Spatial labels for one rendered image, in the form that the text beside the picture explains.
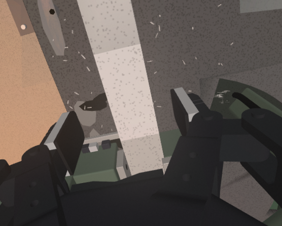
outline white speckled beam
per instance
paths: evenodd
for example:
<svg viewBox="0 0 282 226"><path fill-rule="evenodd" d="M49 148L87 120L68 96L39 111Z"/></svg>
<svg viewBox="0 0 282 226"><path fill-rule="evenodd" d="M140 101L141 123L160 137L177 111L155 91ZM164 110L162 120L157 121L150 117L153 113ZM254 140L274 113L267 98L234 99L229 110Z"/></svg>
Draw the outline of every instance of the white speckled beam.
<svg viewBox="0 0 282 226"><path fill-rule="evenodd" d="M162 169L163 151L130 0L78 0L132 175Z"/></svg>

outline brown bracket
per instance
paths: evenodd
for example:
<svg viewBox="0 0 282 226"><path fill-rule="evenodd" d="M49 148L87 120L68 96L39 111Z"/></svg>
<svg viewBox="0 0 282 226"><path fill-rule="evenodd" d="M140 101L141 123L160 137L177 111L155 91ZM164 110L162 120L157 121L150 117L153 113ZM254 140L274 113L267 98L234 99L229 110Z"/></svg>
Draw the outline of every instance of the brown bracket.
<svg viewBox="0 0 282 226"><path fill-rule="evenodd" d="M6 0L20 36L34 33L35 30L24 6L23 0Z"/></svg>

